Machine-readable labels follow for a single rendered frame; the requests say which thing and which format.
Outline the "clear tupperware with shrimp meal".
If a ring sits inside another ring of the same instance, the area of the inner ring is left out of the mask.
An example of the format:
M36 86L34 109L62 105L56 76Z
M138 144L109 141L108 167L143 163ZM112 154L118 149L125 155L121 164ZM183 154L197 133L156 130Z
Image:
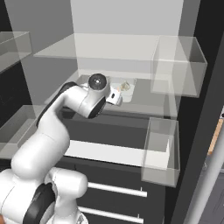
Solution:
M111 86L121 93L123 102L131 102L136 82L136 79L131 78L110 78Z

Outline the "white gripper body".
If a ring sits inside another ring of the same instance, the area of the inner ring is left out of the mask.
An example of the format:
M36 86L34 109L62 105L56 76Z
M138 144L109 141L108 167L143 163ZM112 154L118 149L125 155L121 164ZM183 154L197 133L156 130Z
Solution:
M115 96L113 98L114 103L115 103L116 106L120 106L123 102L122 94L117 90L114 92L114 94L115 94Z

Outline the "wooden cupboard edge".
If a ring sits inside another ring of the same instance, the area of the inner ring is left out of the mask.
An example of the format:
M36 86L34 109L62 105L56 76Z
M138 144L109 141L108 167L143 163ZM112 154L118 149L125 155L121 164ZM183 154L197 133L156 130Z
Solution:
M207 155L211 155L213 153L214 146L215 146L216 141L218 139L218 136L220 134L222 124L223 124L223 119L219 119L219 121L217 123L217 126L216 126L216 129L215 129L215 132L213 133L213 138L212 138L212 141L210 143Z

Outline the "dark freezer drawer front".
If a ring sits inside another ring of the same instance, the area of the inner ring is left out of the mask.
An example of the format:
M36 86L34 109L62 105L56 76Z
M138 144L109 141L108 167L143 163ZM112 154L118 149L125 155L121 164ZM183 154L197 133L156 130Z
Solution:
M149 184L141 181L140 169L124 167L103 162L94 162L86 159L78 159L74 157L63 157L57 164L59 168L65 168L78 171L87 176L89 182L104 184L108 186L119 186L134 190L146 191L150 197L150 201L159 204L164 210L165 189L162 186Z
M143 218L143 224L163 223L163 209L159 204L152 203L149 196L143 198L115 192L89 190L78 199L78 206ZM136 224L89 213L84 214L90 224Z

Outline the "clear fridge door bin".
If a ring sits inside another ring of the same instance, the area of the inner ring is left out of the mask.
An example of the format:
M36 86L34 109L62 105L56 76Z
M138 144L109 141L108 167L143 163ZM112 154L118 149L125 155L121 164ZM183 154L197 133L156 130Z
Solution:
M0 32L0 73L32 53L28 31Z
M195 37L160 36L151 62L155 93L199 97L207 60Z
M175 187L179 173L179 122L152 117L144 146L142 181Z
M36 131L36 121L43 109L43 105L24 105L0 129L0 158L11 159Z

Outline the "dark fridge door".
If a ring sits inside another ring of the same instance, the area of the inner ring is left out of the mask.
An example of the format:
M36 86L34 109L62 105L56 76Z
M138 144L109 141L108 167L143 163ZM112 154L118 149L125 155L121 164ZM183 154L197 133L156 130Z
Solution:
M11 32L5 0L0 0L0 32ZM0 73L0 128L23 106L31 105L24 70L20 62Z
M224 106L224 0L185 0L179 34L197 11L193 36L207 69L198 98L181 99L179 121L180 174L166 190L164 224L183 224L200 171Z

